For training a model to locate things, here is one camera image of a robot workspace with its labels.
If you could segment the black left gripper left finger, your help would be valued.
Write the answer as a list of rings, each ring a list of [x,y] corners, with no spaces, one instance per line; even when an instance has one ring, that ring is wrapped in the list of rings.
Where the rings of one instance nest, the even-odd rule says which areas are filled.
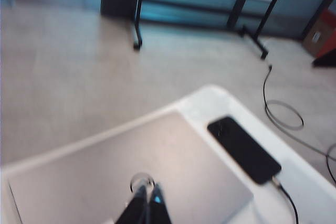
[[[116,224],[146,223],[147,192],[146,186],[141,185],[134,191],[133,198],[117,219]]]

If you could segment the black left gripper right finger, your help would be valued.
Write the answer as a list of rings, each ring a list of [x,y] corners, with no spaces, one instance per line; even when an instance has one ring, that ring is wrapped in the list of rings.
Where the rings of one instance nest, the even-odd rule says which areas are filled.
[[[149,223],[171,224],[163,192],[159,183],[155,184],[149,201]]]

